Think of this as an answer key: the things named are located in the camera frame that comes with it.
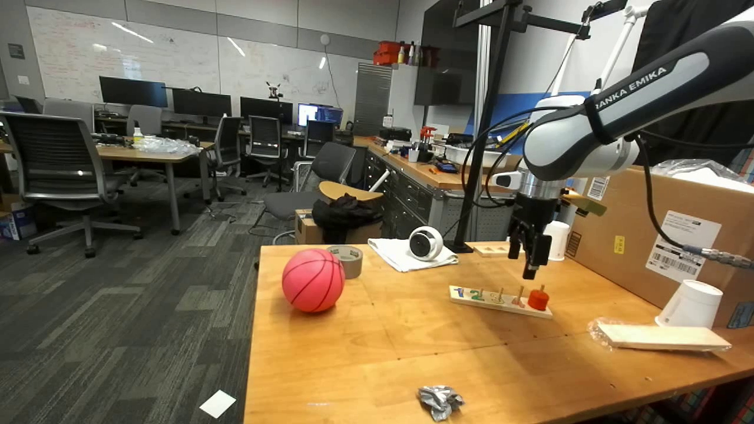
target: black pole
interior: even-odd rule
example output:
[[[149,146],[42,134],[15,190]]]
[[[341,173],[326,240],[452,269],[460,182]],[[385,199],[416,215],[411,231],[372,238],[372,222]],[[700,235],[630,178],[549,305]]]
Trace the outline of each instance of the black pole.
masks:
[[[478,187],[482,162],[483,162],[483,152],[485,152],[485,144],[489,144],[489,126],[492,120],[492,107],[495,107],[500,77],[502,77],[502,69],[504,69],[504,53],[506,53],[506,45],[511,37],[513,11],[521,1],[523,0],[509,0],[500,10],[500,25],[497,25],[500,32],[497,32],[495,45],[491,50],[492,69],[491,69],[491,79],[489,79],[489,93],[485,93],[485,103],[482,107],[482,118],[478,118],[478,126],[476,126],[472,170],[469,170],[468,185],[464,185],[463,216],[458,222],[455,242],[451,245],[452,251],[469,251],[468,231],[469,231],[472,207],[473,207],[473,197],[476,197],[476,187]]]

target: basketball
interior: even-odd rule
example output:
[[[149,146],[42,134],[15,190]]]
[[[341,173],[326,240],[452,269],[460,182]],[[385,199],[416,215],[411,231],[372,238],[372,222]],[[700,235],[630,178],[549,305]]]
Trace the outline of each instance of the basketball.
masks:
[[[301,249],[283,269],[283,295],[301,313],[334,305],[345,291],[345,266],[327,249]]]

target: black office chair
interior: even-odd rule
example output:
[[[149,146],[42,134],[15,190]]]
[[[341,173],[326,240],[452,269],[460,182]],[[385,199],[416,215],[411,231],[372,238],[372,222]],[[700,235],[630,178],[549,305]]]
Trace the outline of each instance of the black office chair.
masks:
[[[88,125],[91,134],[94,134],[94,103],[68,100],[68,99],[45,99],[42,112],[79,118]]]
[[[28,240],[26,251],[41,242],[83,231],[86,255],[94,257],[93,229],[128,231],[142,238],[139,225],[93,222],[98,207],[119,207],[121,178],[107,173],[91,129],[83,120],[59,114],[0,112],[19,158],[19,193],[23,199],[80,215],[79,223]]]
[[[22,111],[26,112],[42,112],[41,100],[30,99],[30,97],[17,97]]]
[[[311,162],[311,170],[304,177],[301,190],[288,190],[288,193],[266,193],[264,212],[260,218],[270,212],[278,218],[295,218],[298,210],[311,210],[311,204],[321,197],[319,184],[321,182],[340,182],[345,184],[351,170],[356,150],[345,144],[326,144],[319,154]]]
[[[334,142],[334,123],[308,120],[304,132],[304,158],[317,158],[330,142]]]
[[[217,132],[215,132],[215,158],[212,158],[212,185],[215,185],[215,197],[225,199],[222,184],[232,190],[239,190],[245,195],[245,184],[241,178],[241,118],[225,114],[220,118]]]
[[[288,178],[283,177],[286,146],[278,118],[250,114],[248,154],[264,166],[264,172],[250,173],[248,178],[261,178],[261,185],[277,178],[281,190]]]

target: white paper scrap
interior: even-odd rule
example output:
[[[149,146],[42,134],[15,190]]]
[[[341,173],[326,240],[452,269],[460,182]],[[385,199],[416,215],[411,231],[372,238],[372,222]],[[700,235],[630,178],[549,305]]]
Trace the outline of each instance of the white paper scrap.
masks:
[[[409,249],[406,238],[369,238],[369,245],[397,271],[409,273],[418,269],[451,266],[458,264],[452,249],[443,248],[440,255],[432,262],[416,259]]]
[[[220,415],[225,415],[232,405],[237,402],[233,396],[225,394],[225,391],[215,391],[215,396],[209,396],[200,409],[207,411],[209,416],[220,418]]]

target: wooden table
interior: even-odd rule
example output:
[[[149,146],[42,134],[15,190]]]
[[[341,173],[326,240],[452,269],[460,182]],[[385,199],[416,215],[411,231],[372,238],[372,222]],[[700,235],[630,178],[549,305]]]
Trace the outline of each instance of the wooden table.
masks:
[[[372,136],[356,136],[353,146],[366,146],[370,149],[372,154],[378,154],[379,159],[390,162],[391,166],[411,173],[413,178],[436,187],[436,190],[463,190],[463,173],[447,173],[447,172],[439,172],[433,165],[430,162],[411,162],[400,154],[391,154],[385,150],[381,144],[378,144]]]
[[[200,159],[200,182],[204,182],[204,199],[209,203],[209,177],[207,177],[207,149],[212,149],[212,142],[204,142],[200,150],[195,152]],[[149,150],[134,150],[116,144],[99,144],[98,146],[102,159],[111,162],[164,162],[167,173],[167,199],[171,199],[171,215],[172,215],[172,233],[182,233],[182,215],[179,215],[179,197],[175,185],[175,165],[184,162],[194,154],[165,154],[165,152],[149,152]]]
[[[301,248],[261,248],[245,394],[250,424],[432,421],[416,394],[452,385],[452,421],[581,421],[754,374],[754,332],[718,332],[723,352],[614,350],[590,323],[654,323],[658,308],[575,262],[549,264],[555,317],[447,299],[447,284],[518,291],[521,264],[463,255],[460,266],[397,273],[361,245],[364,273],[330,313],[295,313],[281,291]]]

